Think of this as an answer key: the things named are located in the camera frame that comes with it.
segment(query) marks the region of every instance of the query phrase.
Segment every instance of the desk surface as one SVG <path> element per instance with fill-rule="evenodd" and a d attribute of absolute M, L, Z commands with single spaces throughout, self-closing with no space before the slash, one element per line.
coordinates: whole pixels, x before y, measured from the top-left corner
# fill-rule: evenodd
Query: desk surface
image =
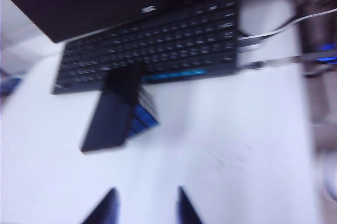
<path fill-rule="evenodd" d="M 284 0 L 259 3 L 276 19 L 255 26 L 271 29 L 292 12 Z M 256 5 L 244 7 L 242 23 Z M 241 63 L 296 55 L 297 40 L 288 30 Z M 52 95 L 59 59 L 36 65 L 2 110 L 3 222 L 81 223 L 118 187 L 119 223 L 171 224 L 183 185 L 205 224 L 320 223 L 299 65 L 146 86 L 161 124 L 83 154 L 99 92 Z"/>

